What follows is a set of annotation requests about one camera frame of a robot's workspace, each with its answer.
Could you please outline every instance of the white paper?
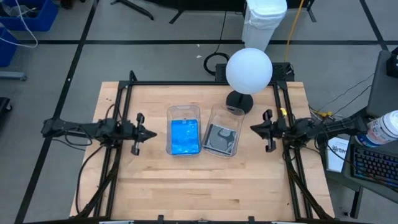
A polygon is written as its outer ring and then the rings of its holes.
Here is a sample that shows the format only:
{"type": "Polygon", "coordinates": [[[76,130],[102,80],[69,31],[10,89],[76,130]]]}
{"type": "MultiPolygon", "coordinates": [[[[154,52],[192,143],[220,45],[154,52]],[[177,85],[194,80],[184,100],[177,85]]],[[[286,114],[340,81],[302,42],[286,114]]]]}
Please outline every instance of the white paper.
{"type": "MultiPolygon", "coordinates": [[[[341,158],[346,157],[347,148],[348,148],[348,140],[341,138],[332,138],[329,140],[329,146],[333,149],[333,151],[338,154],[341,158]]],[[[338,156],[336,156],[330,148],[327,149],[326,154],[326,170],[333,172],[341,172],[343,169],[344,160],[342,160],[338,156]]]]}

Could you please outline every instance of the white bottle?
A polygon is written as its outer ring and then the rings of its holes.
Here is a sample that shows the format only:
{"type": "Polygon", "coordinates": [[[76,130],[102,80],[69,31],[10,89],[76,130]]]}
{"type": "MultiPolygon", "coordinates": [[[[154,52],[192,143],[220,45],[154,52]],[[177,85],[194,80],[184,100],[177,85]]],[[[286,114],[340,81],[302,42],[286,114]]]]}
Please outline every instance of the white bottle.
{"type": "Polygon", "coordinates": [[[366,147],[378,147],[398,140],[398,110],[385,114],[368,123],[368,133],[355,136],[366,147]]]}

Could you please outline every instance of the transparent bin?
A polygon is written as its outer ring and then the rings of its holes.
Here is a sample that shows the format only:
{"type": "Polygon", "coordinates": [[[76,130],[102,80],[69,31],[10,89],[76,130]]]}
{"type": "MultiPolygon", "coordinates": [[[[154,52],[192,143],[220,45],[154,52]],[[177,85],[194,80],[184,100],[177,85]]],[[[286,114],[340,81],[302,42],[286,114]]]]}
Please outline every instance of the transparent bin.
{"type": "Polygon", "coordinates": [[[171,106],[167,109],[167,153],[172,156],[199,154],[200,132],[198,106],[171,106]]]}
{"type": "Polygon", "coordinates": [[[202,148],[218,156],[235,156],[243,119],[244,111],[241,109],[214,105],[203,137],[202,148]]]}

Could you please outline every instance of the white container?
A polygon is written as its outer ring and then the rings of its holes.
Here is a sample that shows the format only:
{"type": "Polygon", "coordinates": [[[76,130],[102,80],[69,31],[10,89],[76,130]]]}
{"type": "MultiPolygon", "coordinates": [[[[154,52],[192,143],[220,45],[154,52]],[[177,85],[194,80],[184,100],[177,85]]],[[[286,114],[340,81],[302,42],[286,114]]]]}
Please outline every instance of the white container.
{"type": "Polygon", "coordinates": [[[286,0],[247,0],[242,41],[245,47],[265,51],[286,15],[286,0]]]}
{"type": "Polygon", "coordinates": [[[385,114],[368,123],[368,133],[355,136],[366,147],[378,147],[398,140],[398,110],[385,114]]]}

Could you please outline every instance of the white lamp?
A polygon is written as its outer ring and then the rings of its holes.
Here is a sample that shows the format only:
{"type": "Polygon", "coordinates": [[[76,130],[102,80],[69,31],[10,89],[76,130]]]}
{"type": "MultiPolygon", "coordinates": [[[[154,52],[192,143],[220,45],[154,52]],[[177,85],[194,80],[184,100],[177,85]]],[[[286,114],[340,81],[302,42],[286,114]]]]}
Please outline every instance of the white lamp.
{"type": "Polygon", "coordinates": [[[271,78],[272,63],[263,51],[253,48],[237,51],[226,65],[226,79],[235,90],[228,95],[226,104],[248,113],[253,107],[251,94],[263,90],[271,78]]]}

